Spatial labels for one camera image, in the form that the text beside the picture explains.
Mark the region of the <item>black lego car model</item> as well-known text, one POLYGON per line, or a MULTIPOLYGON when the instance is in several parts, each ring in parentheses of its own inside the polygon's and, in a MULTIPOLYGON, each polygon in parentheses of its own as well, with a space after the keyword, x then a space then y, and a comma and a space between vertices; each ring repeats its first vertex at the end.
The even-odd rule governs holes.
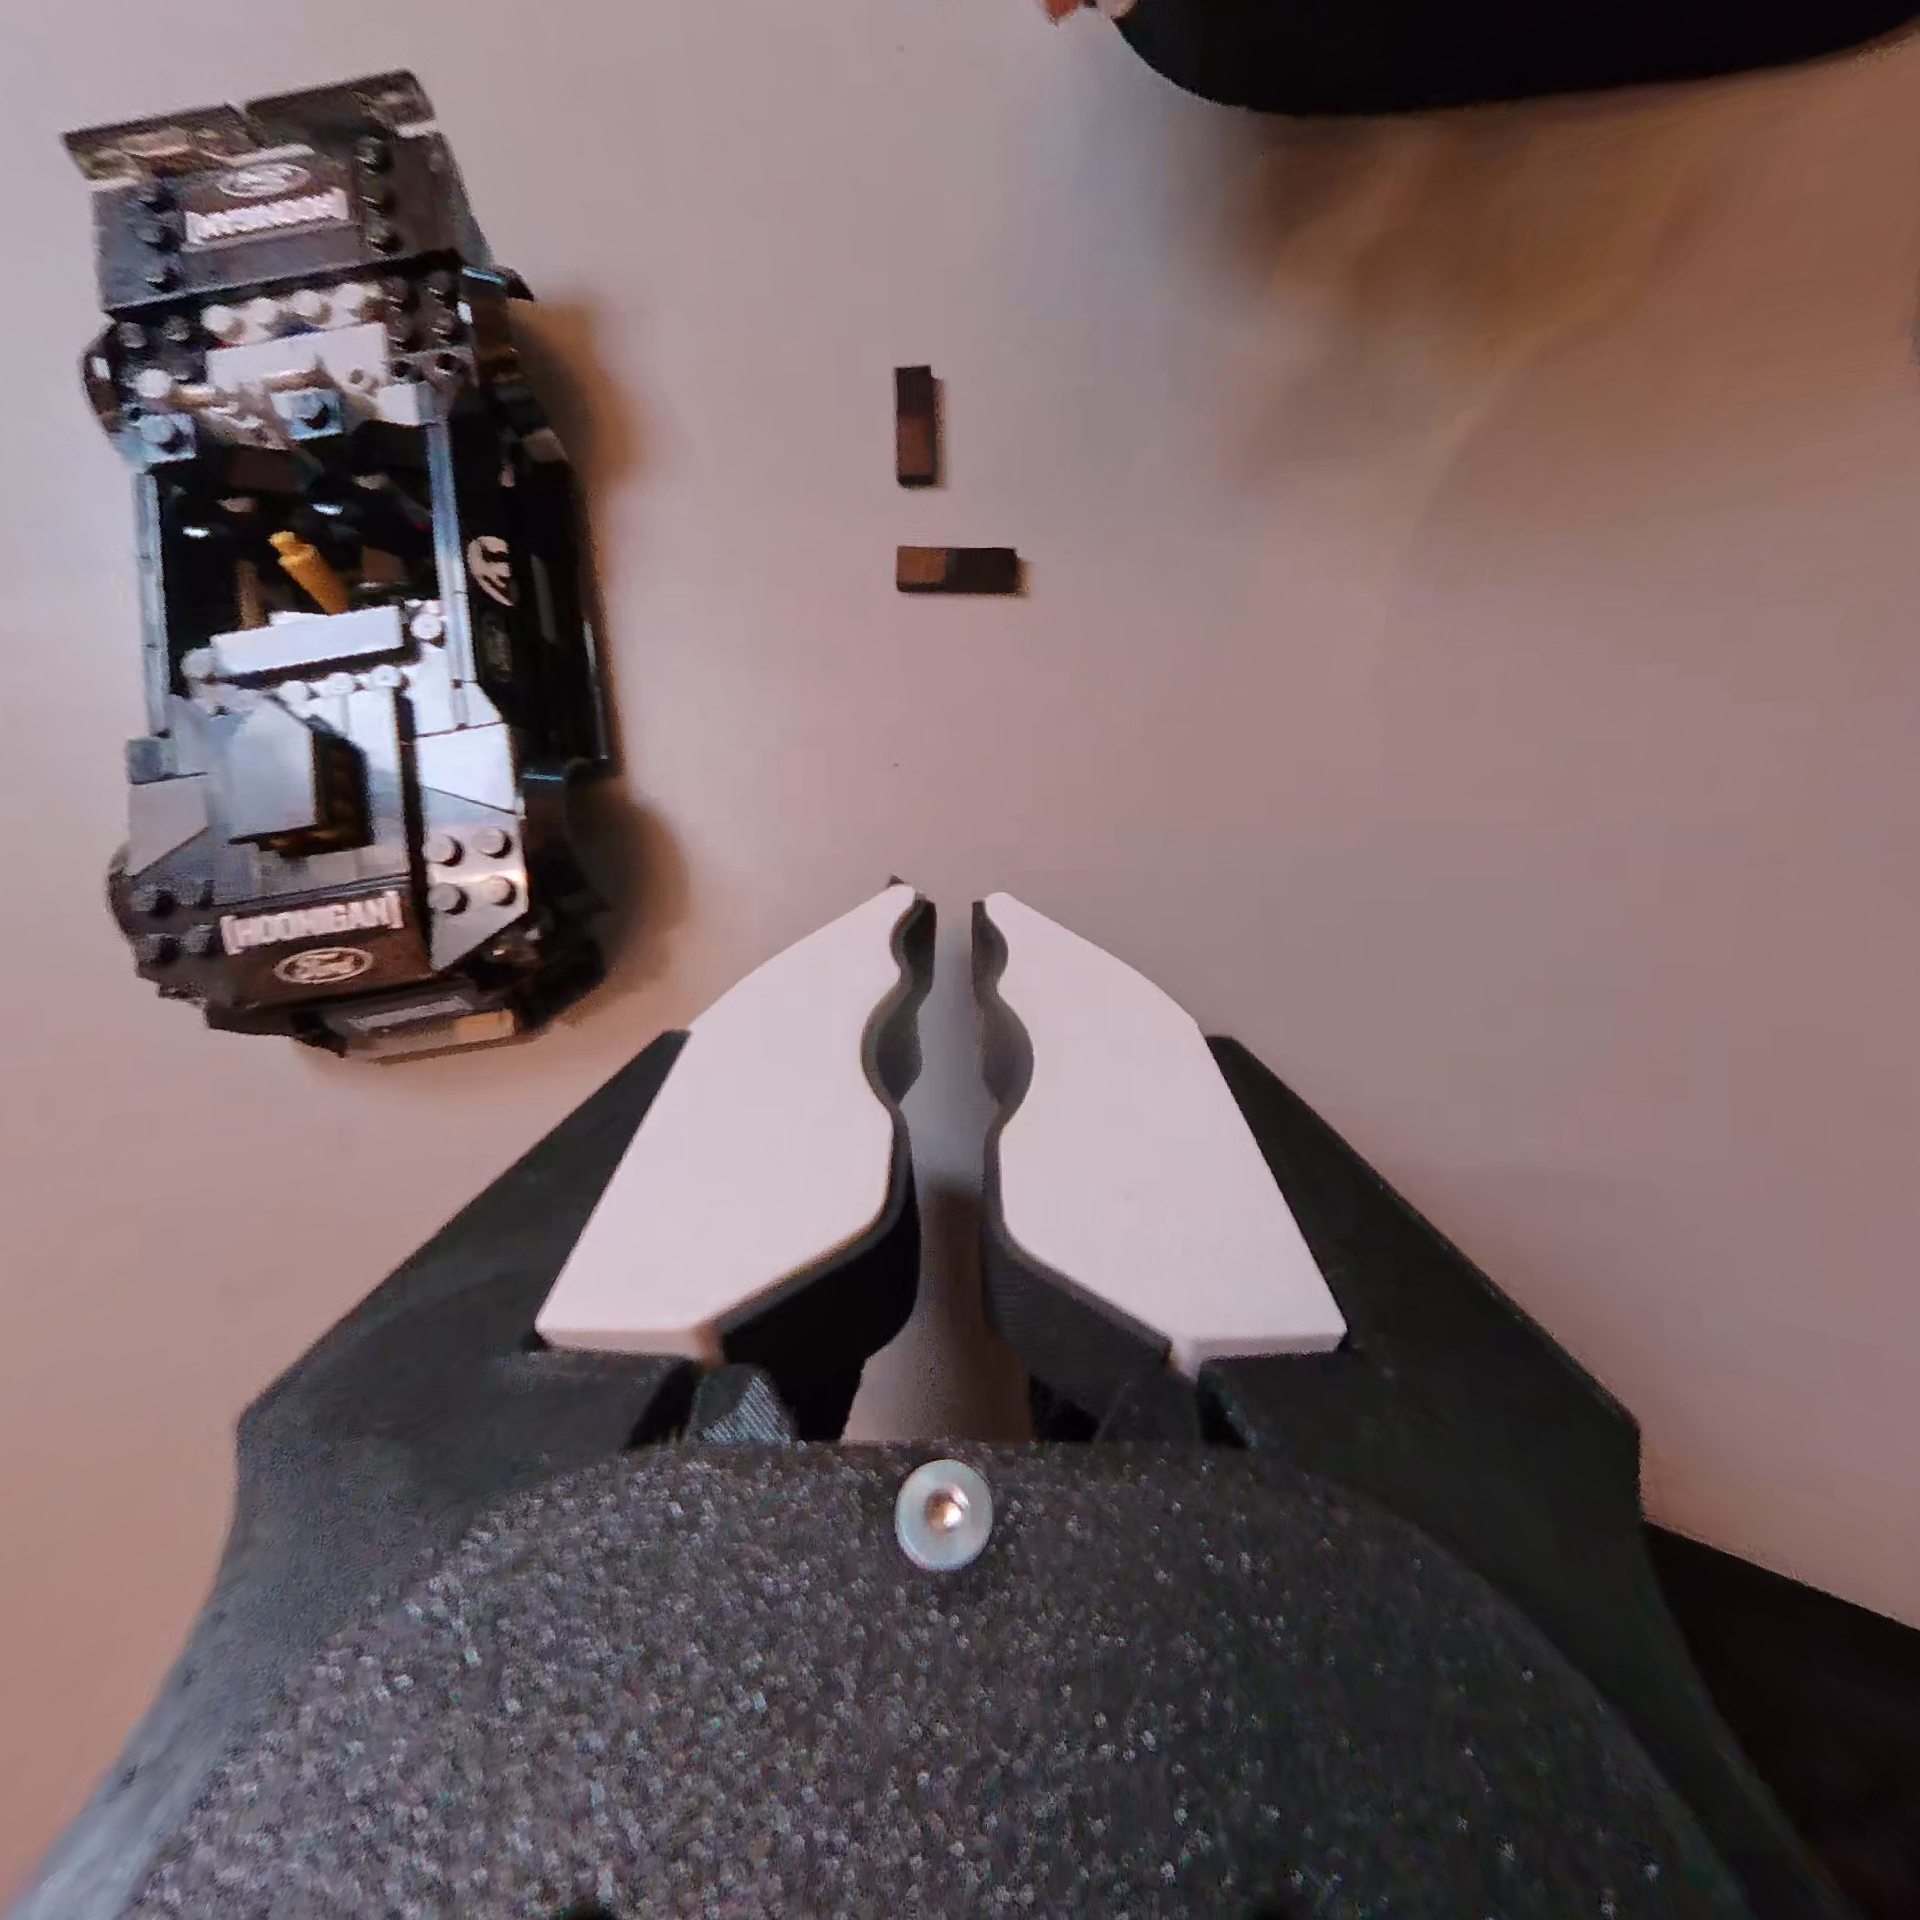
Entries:
POLYGON ((107 898, 211 1029, 398 1061, 596 988, 575 476, 414 76, 85 128, 142 698, 107 898))

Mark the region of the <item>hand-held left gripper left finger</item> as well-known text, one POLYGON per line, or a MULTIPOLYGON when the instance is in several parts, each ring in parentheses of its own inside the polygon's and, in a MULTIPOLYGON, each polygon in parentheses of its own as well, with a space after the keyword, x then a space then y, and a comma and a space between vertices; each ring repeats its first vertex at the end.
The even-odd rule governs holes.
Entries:
POLYGON ((931 945, 931 900, 891 883, 695 1017, 538 1312, 547 1347, 718 1358, 877 1240, 911 1171, 931 945))

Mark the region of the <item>black mesh pad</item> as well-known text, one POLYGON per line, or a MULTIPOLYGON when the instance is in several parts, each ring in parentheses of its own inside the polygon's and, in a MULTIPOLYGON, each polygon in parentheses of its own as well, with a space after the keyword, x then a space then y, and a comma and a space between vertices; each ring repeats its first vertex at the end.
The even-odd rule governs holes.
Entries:
POLYGON ((1906 33, 1915 2, 1136 2, 1116 21, 1213 106, 1366 117, 1806 65, 1906 33))

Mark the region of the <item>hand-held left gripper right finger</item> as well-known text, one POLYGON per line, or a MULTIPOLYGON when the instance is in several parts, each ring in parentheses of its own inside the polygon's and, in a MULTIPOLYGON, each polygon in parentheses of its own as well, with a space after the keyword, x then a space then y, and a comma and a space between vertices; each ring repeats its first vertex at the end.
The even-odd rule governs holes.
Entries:
POLYGON ((1198 1021, 1007 893, 978 904, 980 1008, 1023 1045, 996 1140, 1013 1252, 1164 1347, 1332 1353, 1346 1318, 1198 1021))

